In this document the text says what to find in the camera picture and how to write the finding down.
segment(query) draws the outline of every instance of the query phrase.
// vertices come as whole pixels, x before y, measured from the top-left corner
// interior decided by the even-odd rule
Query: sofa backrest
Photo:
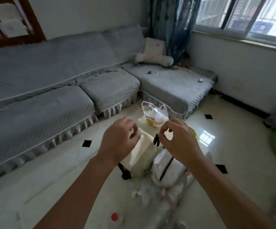
[[[139,52],[139,25],[68,35],[37,44],[0,48],[0,101],[113,66]]]

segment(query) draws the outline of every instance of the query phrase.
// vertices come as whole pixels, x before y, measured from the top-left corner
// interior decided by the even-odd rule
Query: hand
[[[164,132],[173,132],[172,140],[168,140]],[[198,142],[183,120],[177,118],[167,121],[159,131],[159,141],[170,152],[170,154],[190,170],[192,162],[200,158],[203,153]]]
[[[127,117],[116,120],[106,129],[97,156],[109,159],[114,167],[121,162],[135,148],[140,139],[137,124]]]

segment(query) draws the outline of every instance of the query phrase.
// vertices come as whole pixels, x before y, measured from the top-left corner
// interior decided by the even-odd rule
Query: windowsill
[[[269,44],[265,44],[265,43],[261,43],[261,42],[254,42],[254,41],[250,41],[250,40],[239,40],[236,38],[230,38],[230,37],[226,37],[226,36],[222,36],[222,35],[218,35],[218,34],[205,33],[205,32],[201,32],[201,31],[197,31],[197,30],[193,30],[193,31],[198,34],[208,35],[210,37],[226,39],[226,40],[234,41],[234,42],[238,42],[238,43],[245,43],[245,44],[262,47],[262,48],[268,48],[268,49],[276,51],[276,46],[274,46],[274,45],[269,45]]]

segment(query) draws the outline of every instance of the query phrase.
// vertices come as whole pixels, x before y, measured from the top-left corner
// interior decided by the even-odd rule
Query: plastic bottle
[[[124,223],[124,216],[120,213],[113,213],[111,215],[111,224],[113,228],[119,228]]]

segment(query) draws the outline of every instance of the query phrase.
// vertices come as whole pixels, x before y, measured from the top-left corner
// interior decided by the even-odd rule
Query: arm
[[[133,128],[134,134],[128,133]],[[104,133],[98,154],[34,229],[84,228],[95,199],[109,174],[136,146],[140,131],[128,118],[118,119]]]
[[[173,132],[171,141],[163,134],[167,130]],[[178,161],[191,171],[206,191],[228,229],[276,228],[276,223],[203,155],[192,131],[184,121],[179,119],[167,121],[160,129],[159,140]]]

